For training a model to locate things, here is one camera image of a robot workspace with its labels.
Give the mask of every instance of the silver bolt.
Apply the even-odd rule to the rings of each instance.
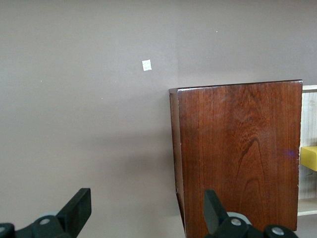
[[[272,232],[278,236],[283,236],[284,235],[284,231],[279,228],[279,227],[273,227],[272,228]]]
[[[235,226],[240,226],[240,225],[241,225],[240,220],[238,220],[238,219],[236,219],[236,218],[233,218],[233,219],[231,220],[231,223],[232,223],[233,225],[235,225]]]
[[[45,219],[43,219],[43,220],[40,221],[40,225],[45,225],[45,224],[47,224],[47,223],[49,223],[49,222],[50,222],[50,219],[45,218]]]

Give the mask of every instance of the small white paper square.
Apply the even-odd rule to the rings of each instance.
[[[151,61],[149,59],[142,61],[142,65],[143,65],[143,71],[152,70]]]

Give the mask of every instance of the yellow object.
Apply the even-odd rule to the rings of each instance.
[[[301,150],[301,165],[317,171],[317,146],[305,146]]]

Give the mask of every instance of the wooden cabinet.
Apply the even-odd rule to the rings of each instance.
[[[205,189],[226,211],[296,230],[302,81],[170,89],[176,194],[187,238],[204,237]]]

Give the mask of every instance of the wall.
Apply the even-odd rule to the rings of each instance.
[[[316,11],[308,0],[1,0],[0,222],[20,229],[90,187],[79,237],[184,237],[168,89],[316,84]]]

